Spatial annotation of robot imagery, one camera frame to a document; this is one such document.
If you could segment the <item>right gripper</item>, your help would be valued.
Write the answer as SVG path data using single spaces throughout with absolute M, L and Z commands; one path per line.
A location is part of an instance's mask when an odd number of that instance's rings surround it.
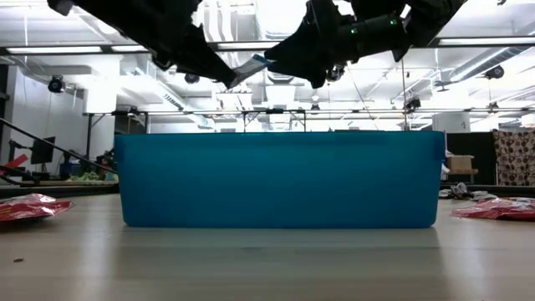
M 330 67 L 358 62 L 351 33 L 355 18 L 341 14 L 330 0 L 311 0 L 307 7 L 312 15 L 310 24 L 301 24 L 264 56 L 272 61 L 269 71 L 306 79 L 318 89 L 324 86 Z

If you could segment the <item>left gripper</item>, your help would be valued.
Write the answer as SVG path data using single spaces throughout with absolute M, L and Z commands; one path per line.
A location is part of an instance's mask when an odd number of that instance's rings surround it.
M 155 21 L 158 54 L 166 54 L 174 64 L 190 74 L 214 79 L 227 88 L 237 78 L 231 69 L 206 43 L 202 26 L 193 22 L 198 8 L 151 8 Z

